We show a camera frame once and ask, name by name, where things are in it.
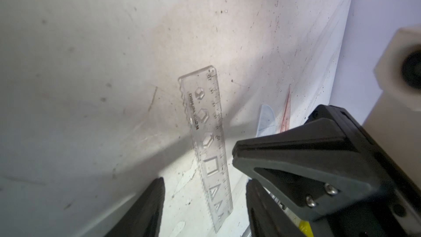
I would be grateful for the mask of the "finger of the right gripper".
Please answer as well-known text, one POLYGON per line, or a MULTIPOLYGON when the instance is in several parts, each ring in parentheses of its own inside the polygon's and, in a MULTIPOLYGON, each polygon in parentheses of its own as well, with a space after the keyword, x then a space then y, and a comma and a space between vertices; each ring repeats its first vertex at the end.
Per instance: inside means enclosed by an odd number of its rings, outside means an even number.
POLYGON ((278 135, 241 140, 232 151, 233 165, 258 180, 300 218, 311 220, 320 213, 309 208, 305 196, 325 193, 318 147, 340 138, 334 125, 323 120, 278 135))

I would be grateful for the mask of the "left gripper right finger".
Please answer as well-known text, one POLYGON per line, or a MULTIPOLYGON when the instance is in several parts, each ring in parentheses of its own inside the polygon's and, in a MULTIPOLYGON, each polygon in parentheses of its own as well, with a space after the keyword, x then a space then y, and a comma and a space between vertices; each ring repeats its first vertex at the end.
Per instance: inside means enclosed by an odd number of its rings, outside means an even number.
POLYGON ((246 204, 253 237, 303 237, 258 180, 246 185, 246 204))

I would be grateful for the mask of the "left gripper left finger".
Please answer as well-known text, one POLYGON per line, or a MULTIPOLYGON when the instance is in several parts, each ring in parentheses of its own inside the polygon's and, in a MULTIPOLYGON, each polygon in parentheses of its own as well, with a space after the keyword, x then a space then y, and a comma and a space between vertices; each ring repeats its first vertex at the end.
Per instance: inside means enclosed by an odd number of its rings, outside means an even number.
POLYGON ((151 182, 138 200, 107 234, 107 237, 159 236, 165 198, 164 179, 151 182))

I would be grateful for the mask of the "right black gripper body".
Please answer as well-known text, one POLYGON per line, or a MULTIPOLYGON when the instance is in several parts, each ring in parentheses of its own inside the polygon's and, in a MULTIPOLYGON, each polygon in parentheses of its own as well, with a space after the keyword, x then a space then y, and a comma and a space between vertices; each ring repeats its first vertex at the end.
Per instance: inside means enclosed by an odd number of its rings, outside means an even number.
POLYGON ((421 191, 395 161, 345 109, 319 105, 307 124, 323 120, 341 135, 322 142, 324 195, 308 193, 316 237, 418 237, 421 234, 421 191))

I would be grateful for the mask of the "pink triangle ruler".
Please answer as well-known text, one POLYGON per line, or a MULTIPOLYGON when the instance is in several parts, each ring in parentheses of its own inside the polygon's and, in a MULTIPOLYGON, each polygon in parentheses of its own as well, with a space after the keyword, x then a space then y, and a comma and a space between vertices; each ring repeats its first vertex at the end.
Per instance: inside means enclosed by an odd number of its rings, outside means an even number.
POLYGON ((280 133, 289 130, 290 118, 291 118, 291 86, 288 87, 286 106, 285 106, 285 111, 282 118, 282 123, 280 126, 280 133))

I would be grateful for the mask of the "blue clear protractor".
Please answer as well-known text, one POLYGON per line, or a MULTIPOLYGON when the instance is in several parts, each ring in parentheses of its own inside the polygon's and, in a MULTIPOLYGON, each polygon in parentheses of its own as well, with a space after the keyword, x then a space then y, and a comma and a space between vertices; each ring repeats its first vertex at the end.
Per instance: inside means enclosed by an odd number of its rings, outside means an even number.
POLYGON ((263 104, 260 108, 256 137, 276 134, 277 124, 273 109, 263 104))

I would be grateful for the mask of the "clear short stencil ruler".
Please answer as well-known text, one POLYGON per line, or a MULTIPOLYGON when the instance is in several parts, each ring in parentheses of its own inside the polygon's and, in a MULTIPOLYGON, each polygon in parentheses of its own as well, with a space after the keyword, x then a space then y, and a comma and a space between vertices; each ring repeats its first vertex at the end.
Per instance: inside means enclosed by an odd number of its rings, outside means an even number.
POLYGON ((233 211, 217 69, 208 66, 179 78, 191 139, 215 232, 233 211))

